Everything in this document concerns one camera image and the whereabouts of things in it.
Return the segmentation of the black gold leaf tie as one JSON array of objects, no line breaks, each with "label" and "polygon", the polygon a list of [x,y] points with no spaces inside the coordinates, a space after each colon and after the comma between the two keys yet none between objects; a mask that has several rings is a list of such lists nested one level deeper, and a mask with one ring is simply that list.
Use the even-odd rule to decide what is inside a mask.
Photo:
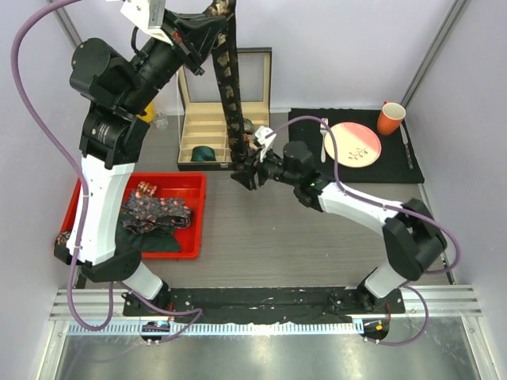
[{"label": "black gold leaf tie", "polygon": [[218,35],[212,49],[212,60],[227,126],[233,170],[245,165],[250,153],[251,136],[243,131],[235,8],[234,0],[214,0],[204,11],[209,17],[223,15],[227,18],[227,27]]}]

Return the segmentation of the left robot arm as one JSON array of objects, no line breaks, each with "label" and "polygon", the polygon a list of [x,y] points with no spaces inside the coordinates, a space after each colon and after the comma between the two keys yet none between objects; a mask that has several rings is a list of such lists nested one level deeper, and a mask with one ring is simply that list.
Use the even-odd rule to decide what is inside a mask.
[{"label": "left robot arm", "polygon": [[82,232],[73,229],[56,244],[54,255],[69,264],[77,250],[88,279],[123,282],[153,316],[167,310],[169,286],[139,251],[116,239],[124,191],[149,129],[140,117],[181,66],[203,74],[201,65],[227,26],[227,16],[212,7],[195,14],[166,11],[168,41],[149,39],[131,60],[99,38],[82,42],[72,57],[71,87],[90,100],[79,143],[84,177],[76,213],[86,221]]}]

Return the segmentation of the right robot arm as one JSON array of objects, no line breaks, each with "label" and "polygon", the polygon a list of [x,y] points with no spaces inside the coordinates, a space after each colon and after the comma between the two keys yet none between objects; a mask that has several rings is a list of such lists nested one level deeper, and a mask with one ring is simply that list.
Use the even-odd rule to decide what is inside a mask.
[{"label": "right robot arm", "polygon": [[418,280],[447,247],[420,200],[400,203],[354,192],[318,170],[304,142],[287,143],[281,156],[260,149],[231,177],[249,190],[268,180],[290,185],[303,206],[347,218],[380,235],[387,259],[357,287],[359,306],[369,313],[383,307],[392,291]]}]

